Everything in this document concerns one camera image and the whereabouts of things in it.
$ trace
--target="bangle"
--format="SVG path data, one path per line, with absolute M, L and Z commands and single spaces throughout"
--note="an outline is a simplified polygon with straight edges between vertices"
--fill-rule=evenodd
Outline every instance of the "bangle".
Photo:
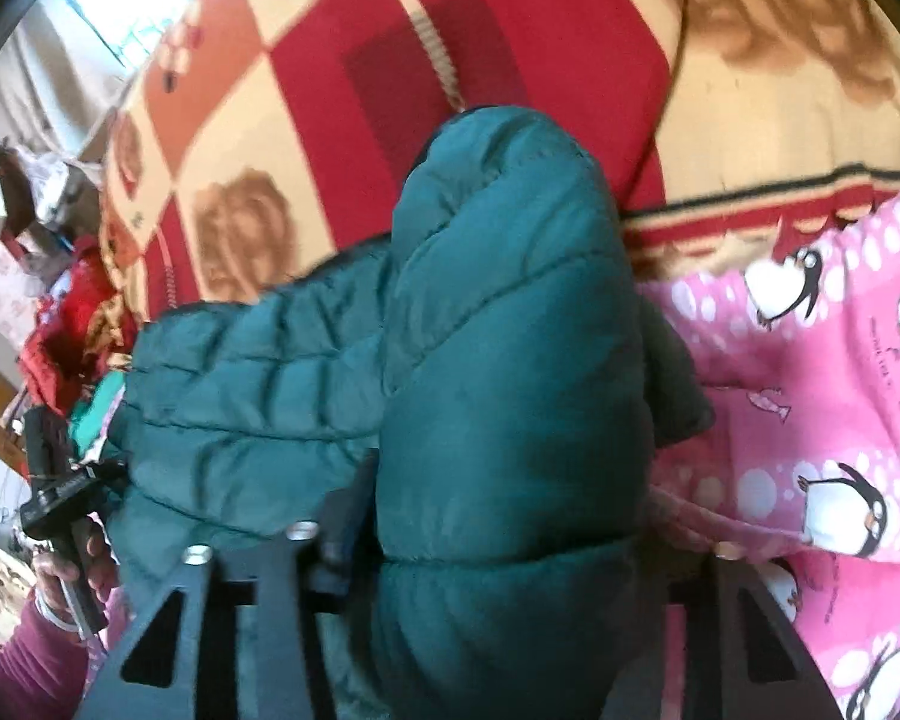
M 34 603 L 36 604 L 36 610 L 39 611 L 40 616 L 43 617 L 47 622 L 53 623 L 56 627 L 60 628 L 63 632 L 67 632 L 68 634 L 78 634 L 79 626 L 76 623 L 68 623 L 61 620 L 56 612 L 50 608 L 50 604 L 47 603 L 47 599 L 43 597 L 43 593 L 40 591 L 39 587 L 34 594 Z

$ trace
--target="metal screw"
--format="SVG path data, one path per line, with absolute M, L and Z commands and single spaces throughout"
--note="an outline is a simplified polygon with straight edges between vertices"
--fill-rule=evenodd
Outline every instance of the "metal screw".
M 194 544 L 192 547 L 187 547 L 183 553 L 183 562 L 186 565 L 206 565 L 210 562 L 211 557 L 213 557 L 212 547 L 208 547 L 206 544 Z
M 287 528 L 287 538 L 290 541 L 310 541 L 317 537 L 320 532 L 320 526 L 312 519 L 301 519 Z

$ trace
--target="jacket sleeve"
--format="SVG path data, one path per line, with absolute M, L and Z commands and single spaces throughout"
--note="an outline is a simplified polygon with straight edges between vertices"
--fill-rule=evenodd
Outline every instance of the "jacket sleeve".
M 87 651 L 26 602 L 0 651 L 0 699 L 7 720 L 70 720 L 87 676 Z

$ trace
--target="green cloth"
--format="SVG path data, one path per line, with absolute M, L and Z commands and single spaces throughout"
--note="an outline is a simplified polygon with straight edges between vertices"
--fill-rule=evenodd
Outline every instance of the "green cloth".
M 481 109 L 429 144 L 391 240 L 141 333 L 108 531 L 139 608 L 186 546 L 312 517 L 379 446 L 383 562 L 322 619 L 341 720 L 596 720 L 655 440 L 709 415 L 600 167 L 542 114 Z M 255 717 L 247 630 L 238 651 Z
M 93 442 L 97 440 L 103 427 L 103 418 L 123 385 L 124 372 L 111 370 L 97 384 L 93 399 L 89 403 L 82 400 L 74 406 L 74 410 L 70 414 L 68 433 L 70 440 L 77 447 L 78 458 L 82 458 Z

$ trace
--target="beige fabric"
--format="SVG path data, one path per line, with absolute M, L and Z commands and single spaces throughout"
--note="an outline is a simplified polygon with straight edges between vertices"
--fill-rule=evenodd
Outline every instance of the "beige fabric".
M 0 50 L 0 138 L 36 153 L 87 153 L 127 81 L 103 41 L 64 0 L 39 0 Z

